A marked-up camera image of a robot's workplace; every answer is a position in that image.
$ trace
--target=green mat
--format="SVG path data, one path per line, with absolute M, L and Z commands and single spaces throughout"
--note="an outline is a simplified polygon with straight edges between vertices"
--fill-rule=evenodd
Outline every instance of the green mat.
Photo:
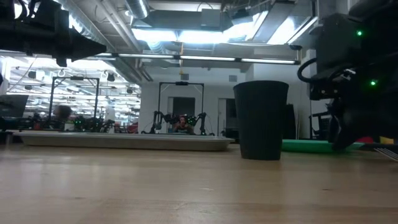
M 364 143 L 356 142 L 346 148 L 346 151 L 352 151 L 363 146 Z M 328 141 L 316 140 L 289 140 L 284 139 L 282 143 L 284 152 L 309 152 L 309 153 L 334 153 L 331 149 L 331 143 Z

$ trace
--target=table surface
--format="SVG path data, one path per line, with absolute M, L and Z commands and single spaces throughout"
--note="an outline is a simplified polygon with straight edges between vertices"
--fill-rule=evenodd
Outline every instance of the table surface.
M 398 223 L 398 164 L 376 152 L 0 149 L 0 223 Z

